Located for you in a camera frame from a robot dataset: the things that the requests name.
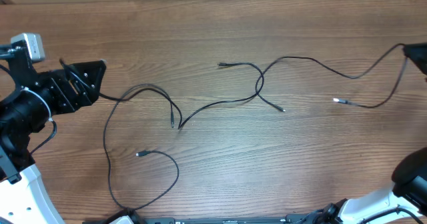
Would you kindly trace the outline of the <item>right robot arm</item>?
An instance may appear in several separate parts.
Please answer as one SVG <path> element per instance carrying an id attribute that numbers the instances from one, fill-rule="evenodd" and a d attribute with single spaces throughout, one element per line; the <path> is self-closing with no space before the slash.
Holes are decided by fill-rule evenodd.
<path id="1" fill-rule="evenodd" d="M 387 103 L 395 94 L 408 61 L 411 60 L 426 76 L 426 43 L 399 43 L 390 48 L 363 74 L 349 79 L 358 79 L 369 73 L 377 64 L 395 48 L 401 46 L 404 62 L 390 94 L 376 105 L 362 105 L 347 99 L 333 98 L 333 102 L 366 109 L 375 109 Z M 321 210 L 307 214 L 312 223 L 389 223 L 403 218 L 412 218 L 423 223 L 426 217 L 426 147 L 405 157 L 392 174 L 389 187 L 378 189 L 357 199 L 343 199 L 330 203 Z"/>

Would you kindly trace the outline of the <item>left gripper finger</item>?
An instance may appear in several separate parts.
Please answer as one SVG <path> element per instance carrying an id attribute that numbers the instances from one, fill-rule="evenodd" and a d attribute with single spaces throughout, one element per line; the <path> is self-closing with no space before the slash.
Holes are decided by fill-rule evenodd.
<path id="1" fill-rule="evenodd" d="M 99 98 L 99 93 L 95 87 L 87 84 L 77 74 L 75 74 L 75 90 L 77 92 L 77 103 L 80 106 L 90 106 Z"/>
<path id="2" fill-rule="evenodd" d="M 59 62 L 67 77 L 77 80 L 86 87 L 101 87 L 106 71 L 106 64 L 103 60 L 69 65 L 63 59 L 60 59 Z"/>

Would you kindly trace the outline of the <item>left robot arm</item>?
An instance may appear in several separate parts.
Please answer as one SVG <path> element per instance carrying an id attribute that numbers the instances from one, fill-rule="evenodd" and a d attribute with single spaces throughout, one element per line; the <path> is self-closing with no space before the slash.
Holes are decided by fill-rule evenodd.
<path id="1" fill-rule="evenodd" d="M 43 184 L 32 152 L 32 133 L 53 116 L 74 113 L 94 104 L 106 70 L 102 60 L 62 63 L 61 69 L 38 73 L 36 49 L 28 41 L 1 47 L 1 59 L 15 90 L 1 101 L 1 222 L 62 223 Z"/>

